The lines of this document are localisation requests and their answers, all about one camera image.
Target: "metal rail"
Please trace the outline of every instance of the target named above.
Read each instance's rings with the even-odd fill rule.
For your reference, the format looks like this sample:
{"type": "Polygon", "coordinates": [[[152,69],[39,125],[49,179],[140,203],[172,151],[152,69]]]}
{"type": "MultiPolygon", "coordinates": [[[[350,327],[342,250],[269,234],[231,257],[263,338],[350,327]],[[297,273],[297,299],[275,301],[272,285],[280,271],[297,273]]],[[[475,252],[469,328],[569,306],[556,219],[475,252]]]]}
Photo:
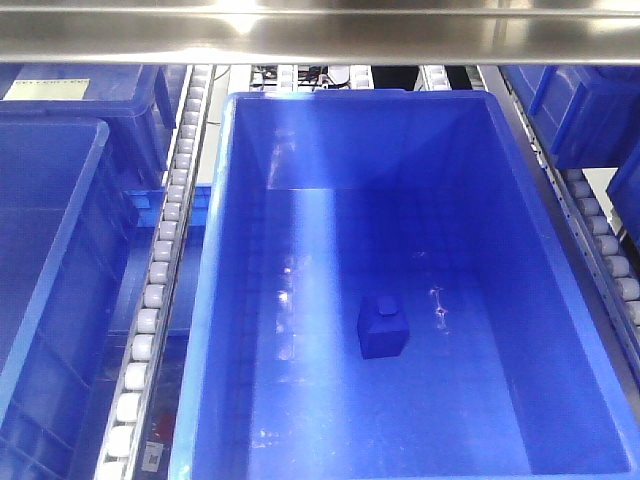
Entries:
{"type": "Polygon", "coordinates": [[[0,61],[640,63],[632,0],[0,0],[0,61]]]}
{"type": "Polygon", "coordinates": [[[147,409],[164,351],[191,215],[212,72],[210,65],[190,67],[187,72],[147,275],[132,319],[94,480],[131,480],[140,460],[147,409]]]}

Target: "small blue box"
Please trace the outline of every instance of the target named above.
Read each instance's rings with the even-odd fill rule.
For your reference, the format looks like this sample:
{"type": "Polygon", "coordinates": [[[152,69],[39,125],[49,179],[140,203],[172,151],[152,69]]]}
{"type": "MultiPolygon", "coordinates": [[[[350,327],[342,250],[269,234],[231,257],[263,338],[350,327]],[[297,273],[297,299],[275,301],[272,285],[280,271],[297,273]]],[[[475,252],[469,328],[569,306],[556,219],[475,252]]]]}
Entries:
{"type": "Polygon", "coordinates": [[[409,324],[397,297],[364,297],[358,317],[363,358],[397,357],[409,340],[409,324]]]}

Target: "cable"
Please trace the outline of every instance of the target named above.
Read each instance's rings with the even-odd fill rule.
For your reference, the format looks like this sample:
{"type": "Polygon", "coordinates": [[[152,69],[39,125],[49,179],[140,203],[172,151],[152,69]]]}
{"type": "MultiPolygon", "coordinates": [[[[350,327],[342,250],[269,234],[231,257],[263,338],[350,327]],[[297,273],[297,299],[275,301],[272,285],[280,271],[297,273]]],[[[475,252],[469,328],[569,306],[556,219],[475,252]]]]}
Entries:
{"type": "Polygon", "coordinates": [[[212,81],[215,82],[216,80],[220,80],[222,77],[224,77],[230,71],[231,71],[231,65],[227,66],[226,70],[224,72],[222,72],[220,75],[216,76],[212,81]]]}

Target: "blue plastic bin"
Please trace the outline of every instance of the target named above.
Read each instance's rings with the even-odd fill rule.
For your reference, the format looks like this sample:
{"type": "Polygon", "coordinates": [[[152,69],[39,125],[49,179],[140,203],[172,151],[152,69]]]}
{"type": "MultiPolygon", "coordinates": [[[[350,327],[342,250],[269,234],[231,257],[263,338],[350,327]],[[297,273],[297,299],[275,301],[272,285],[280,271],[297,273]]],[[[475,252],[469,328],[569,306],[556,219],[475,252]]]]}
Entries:
{"type": "Polygon", "coordinates": [[[491,95],[235,95],[220,145],[171,480],[640,478],[491,95]],[[386,292],[411,339],[364,360],[360,302],[386,292]]]}
{"type": "Polygon", "coordinates": [[[640,247],[640,144],[611,179],[607,194],[627,233],[640,247]]]}
{"type": "Polygon", "coordinates": [[[502,68],[556,167],[618,167],[640,140],[640,71],[631,67],[502,68]]]}
{"type": "Polygon", "coordinates": [[[0,115],[101,118],[111,129],[122,187],[157,188],[175,128],[164,72],[155,65],[3,64],[0,99],[14,80],[89,79],[89,86],[82,100],[0,100],[0,115]]]}
{"type": "Polygon", "coordinates": [[[2,479],[66,479],[77,446],[137,216],[108,138],[0,119],[2,479]]]}
{"type": "Polygon", "coordinates": [[[501,67],[502,74],[511,83],[526,111],[531,106],[545,68],[544,65],[505,65],[501,67]]]}

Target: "white roller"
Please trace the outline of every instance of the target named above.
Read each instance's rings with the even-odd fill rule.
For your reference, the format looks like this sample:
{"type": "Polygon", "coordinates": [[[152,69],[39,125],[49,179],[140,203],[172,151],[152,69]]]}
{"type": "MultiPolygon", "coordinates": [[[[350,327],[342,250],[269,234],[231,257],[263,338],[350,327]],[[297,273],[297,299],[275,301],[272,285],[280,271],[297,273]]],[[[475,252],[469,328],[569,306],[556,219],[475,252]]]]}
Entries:
{"type": "Polygon", "coordinates": [[[136,318],[138,333],[156,333],[158,312],[156,308],[141,308],[138,311],[136,318]]]}
{"type": "Polygon", "coordinates": [[[147,308],[162,307],[164,285],[150,284],[144,288],[144,306],[147,308]]]}
{"type": "Polygon", "coordinates": [[[178,227],[178,222],[173,222],[173,221],[160,222],[160,231],[158,232],[158,237],[160,238],[160,240],[173,240],[176,237],[177,227],[178,227]]]}
{"type": "Polygon", "coordinates": [[[190,98],[189,100],[187,100],[187,105],[185,107],[185,110],[187,112],[199,112],[201,105],[202,105],[202,100],[199,100],[196,98],[190,98]]]}
{"type": "Polygon", "coordinates": [[[156,243],[153,244],[153,259],[157,262],[168,262],[171,260],[172,248],[172,241],[156,240],[156,243]]]}
{"type": "Polygon", "coordinates": [[[207,84],[207,75],[194,75],[191,77],[191,85],[194,87],[204,87],[207,84]]]}
{"type": "Polygon", "coordinates": [[[193,75],[209,75],[211,72],[211,67],[209,65],[194,65],[193,66],[193,75]]]}
{"type": "Polygon", "coordinates": [[[429,78],[433,82],[433,84],[446,85],[447,84],[447,76],[444,73],[434,72],[429,75],[429,78]]]}
{"type": "Polygon", "coordinates": [[[587,217],[585,223],[594,235],[605,235],[609,232],[609,222],[607,222],[607,217],[604,215],[587,217]]]}
{"type": "Polygon", "coordinates": [[[186,185],[189,170],[185,168],[174,168],[171,172],[171,181],[174,185],[186,185]]]}
{"type": "Polygon", "coordinates": [[[195,125],[183,125],[180,127],[180,136],[193,140],[196,138],[197,127],[195,125]]]}
{"type": "Polygon", "coordinates": [[[604,263],[613,277],[626,277],[631,271],[629,260],[621,255],[606,257],[604,263]]]}
{"type": "Polygon", "coordinates": [[[181,203],[184,199],[184,185],[169,185],[167,187],[167,201],[181,203]]]}
{"type": "Polygon", "coordinates": [[[144,362],[132,362],[127,365],[124,372],[124,388],[127,390],[142,390],[144,379],[147,375],[147,364],[144,362]]]}
{"type": "Polygon", "coordinates": [[[184,125],[197,125],[198,124],[198,112],[184,112],[182,117],[182,123],[184,125]]]}
{"type": "Polygon", "coordinates": [[[97,480],[120,480],[124,476],[124,462],[107,462],[100,465],[97,480]]]}
{"type": "Polygon", "coordinates": [[[618,253],[618,239],[613,235],[598,235],[595,237],[600,253],[603,255],[615,255],[618,253]]]}
{"type": "Polygon", "coordinates": [[[180,204],[175,202],[165,204],[162,218],[170,222],[177,222],[180,219],[180,204]]]}
{"type": "Polygon", "coordinates": [[[640,326],[640,302],[633,301],[627,302],[627,309],[629,310],[629,316],[633,323],[640,326]]]}
{"type": "Polygon", "coordinates": [[[118,398],[118,404],[116,405],[116,420],[122,423],[135,422],[138,419],[139,406],[139,393],[123,393],[118,398]]]}
{"type": "Polygon", "coordinates": [[[153,335],[141,333],[133,337],[131,344],[131,357],[137,362],[148,362],[151,359],[151,346],[153,335]]]}
{"type": "Polygon", "coordinates": [[[181,138],[178,140],[178,153],[193,153],[194,141],[192,138],[181,138]]]}
{"type": "Polygon", "coordinates": [[[149,281],[151,283],[167,283],[169,272],[168,262],[151,262],[149,266],[149,281]]]}
{"type": "Polygon", "coordinates": [[[197,98],[201,100],[204,97],[204,88],[193,86],[189,88],[189,98],[197,98]]]}
{"type": "Polygon", "coordinates": [[[600,213],[600,204],[595,198],[580,198],[578,199],[578,208],[583,215],[598,215],[600,213]]]}
{"type": "Polygon", "coordinates": [[[576,168],[573,170],[567,170],[564,175],[566,179],[569,180],[570,182],[574,180],[584,180],[584,175],[582,174],[582,170],[580,170],[579,168],[576,168]]]}
{"type": "Polygon", "coordinates": [[[615,282],[618,286],[618,291],[625,302],[637,300],[640,297],[640,285],[635,278],[616,278],[615,282]]]}
{"type": "Polygon", "coordinates": [[[191,154],[178,153],[176,154],[176,168],[188,169],[191,165],[191,154]]]}
{"type": "Polygon", "coordinates": [[[131,450],[132,437],[132,426],[119,425],[113,427],[109,432],[109,438],[107,440],[107,453],[116,458],[128,457],[129,450],[131,450]]]}
{"type": "Polygon", "coordinates": [[[569,184],[569,189],[575,198],[586,198],[591,196],[591,186],[585,180],[577,180],[569,184]]]}

